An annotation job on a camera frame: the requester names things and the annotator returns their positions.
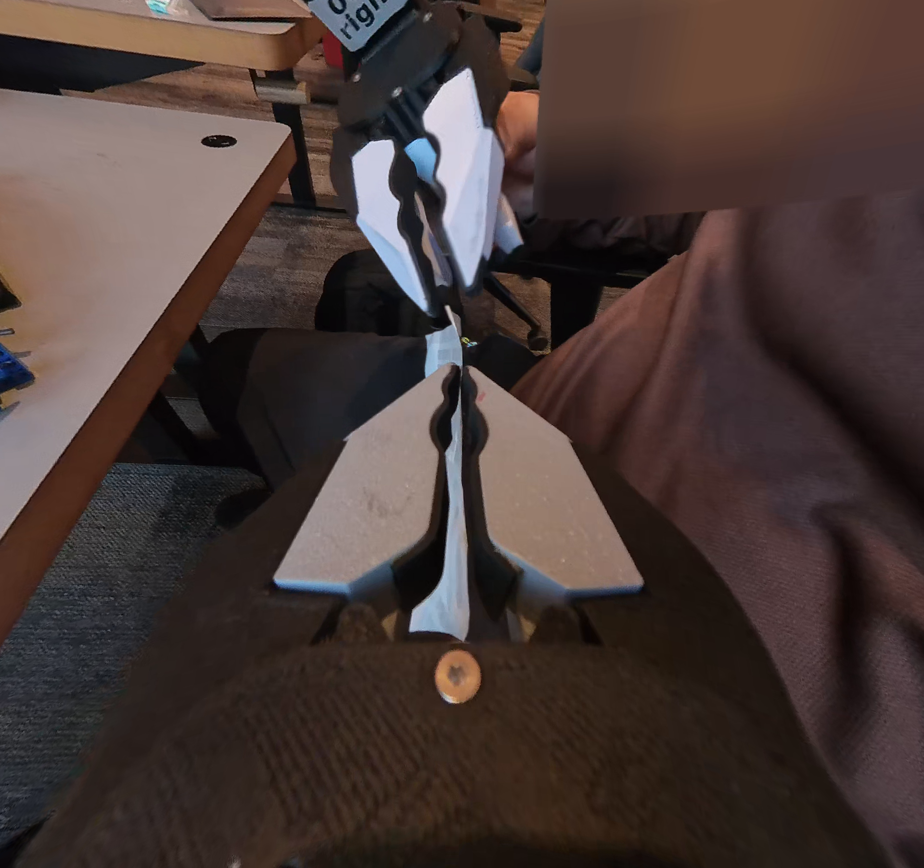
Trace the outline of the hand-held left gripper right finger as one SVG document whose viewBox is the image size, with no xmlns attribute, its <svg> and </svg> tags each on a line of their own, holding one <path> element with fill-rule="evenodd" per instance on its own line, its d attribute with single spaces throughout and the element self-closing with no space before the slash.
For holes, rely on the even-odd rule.
<svg viewBox="0 0 924 868">
<path fill-rule="evenodd" d="M 643 577 L 571 440 L 476 368 L 462 394 L 463 480 L 489 615 L 638 594 Z"/>
</svg>

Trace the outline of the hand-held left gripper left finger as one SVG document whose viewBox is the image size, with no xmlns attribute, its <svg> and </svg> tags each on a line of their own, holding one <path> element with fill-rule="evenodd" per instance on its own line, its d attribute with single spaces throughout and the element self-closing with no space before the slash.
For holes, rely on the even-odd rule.
<svg viewBox="0 0 924 868">
<path fill-rule="evenodd" d="M 436 539 L 446 488 L 440 437 L 454 412 L 459 368 L 448 364 L 362 424 L 333 468 L 273 575 L 288 592 L 403 604 L 396 576 Z"/>
</svg>

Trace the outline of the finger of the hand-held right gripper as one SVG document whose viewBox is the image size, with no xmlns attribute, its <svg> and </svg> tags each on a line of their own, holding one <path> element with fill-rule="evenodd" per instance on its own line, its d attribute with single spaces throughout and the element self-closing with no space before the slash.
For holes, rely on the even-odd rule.
<svg viewBox="0 0 924 868">
<path fill-rule="evenodd" d="M 478 80 L 462 69 L 442 83 L 422 114 L 429 153 L 411 158 L 423 186 L 426 230 L 440 280 L 465 294 L 481 284 L 500 204 L 503 151 L 486 123 Z"/>
<path fill-rule="evenodd" d="M 367 143 L 352 158 L 356 222 L 389 275 L 424 313 L 441 318 L 451 279 L 405 151 L 392 139 Z"/>
</svg>

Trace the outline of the white sticker sheet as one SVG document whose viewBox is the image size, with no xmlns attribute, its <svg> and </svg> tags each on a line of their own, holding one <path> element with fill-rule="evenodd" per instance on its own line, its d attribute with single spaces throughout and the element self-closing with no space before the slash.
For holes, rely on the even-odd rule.
<svg viewBox="0 0 924 868">
<path fill-rule="evenodd" d="M 445 365 L 463 364 L 460 318 L 445 308 L 447 327 L 425 336 L 424 376 Z M 443 571 L 433 591 L 411 615 L 410 634 L 442 634 L 462 641 L 468 635 L 468 535 L 463 488 L 463 417 L 461 394 L 451 395 L 456 409 L 450 424 L 451 440 L 445 451 L 448 514 Z"/>
</svg>

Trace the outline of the person's right hand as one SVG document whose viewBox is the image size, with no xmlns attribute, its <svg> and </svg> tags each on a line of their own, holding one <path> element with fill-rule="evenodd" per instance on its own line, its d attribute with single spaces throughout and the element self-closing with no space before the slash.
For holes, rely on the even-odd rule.
<svg viewBox="0 0 924 868">
<path fill-rule="evenodd" d="M 504 98 L 496 120 L 496 132 L 503 149 L 505 185 L 533 181 L 538 123 L 538 91 L 512 91 Z"/>
</svg>

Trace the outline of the black backpack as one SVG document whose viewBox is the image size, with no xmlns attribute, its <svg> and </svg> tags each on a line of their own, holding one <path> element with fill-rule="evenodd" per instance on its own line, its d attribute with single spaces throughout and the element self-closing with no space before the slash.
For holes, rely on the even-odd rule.
<svg viewBox="0 0 924 868">
<path fill-rule="evenodd" d="M 382 337 L 424 337 L 445 328 L 399 287 L 374 250 L 354 250 L 328 271 L 317 301 L 314 328 Z"/>
</svg>

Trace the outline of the person's brown shirt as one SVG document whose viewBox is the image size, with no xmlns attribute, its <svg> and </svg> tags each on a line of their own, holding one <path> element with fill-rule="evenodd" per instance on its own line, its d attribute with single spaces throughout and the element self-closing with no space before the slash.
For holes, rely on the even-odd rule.
<svg viewBox="0 0 924 868">
<path fill-rule="evenodd" d="M 711 212 L 514 390 L 710 561 L 900 866 L 922 866 L 922 266 L 922 190 Z"/>
</svg>

